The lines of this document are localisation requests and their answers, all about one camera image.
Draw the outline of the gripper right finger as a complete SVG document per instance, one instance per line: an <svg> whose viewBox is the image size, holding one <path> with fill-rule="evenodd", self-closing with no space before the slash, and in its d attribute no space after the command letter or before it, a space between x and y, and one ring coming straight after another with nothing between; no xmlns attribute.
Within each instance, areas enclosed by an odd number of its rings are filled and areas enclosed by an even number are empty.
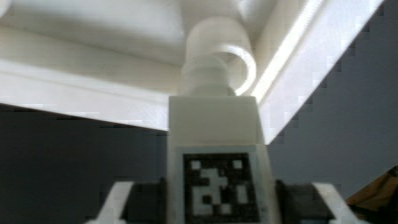
<svg viewBox="0 0 398 224"><path fill-rule="evenodd" d="M276 183L281 224L363 224L329 183Z"/></svg>

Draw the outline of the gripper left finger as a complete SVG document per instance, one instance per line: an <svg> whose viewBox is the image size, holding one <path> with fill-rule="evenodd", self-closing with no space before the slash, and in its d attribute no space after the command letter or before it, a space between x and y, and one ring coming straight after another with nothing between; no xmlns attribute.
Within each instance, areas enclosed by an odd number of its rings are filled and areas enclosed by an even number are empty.
<svg viewBox="0 0 398 224"><path fill-rule="evenodd" d="M166 184L116 182L98 216L84 224L166 224Z"/></svg>

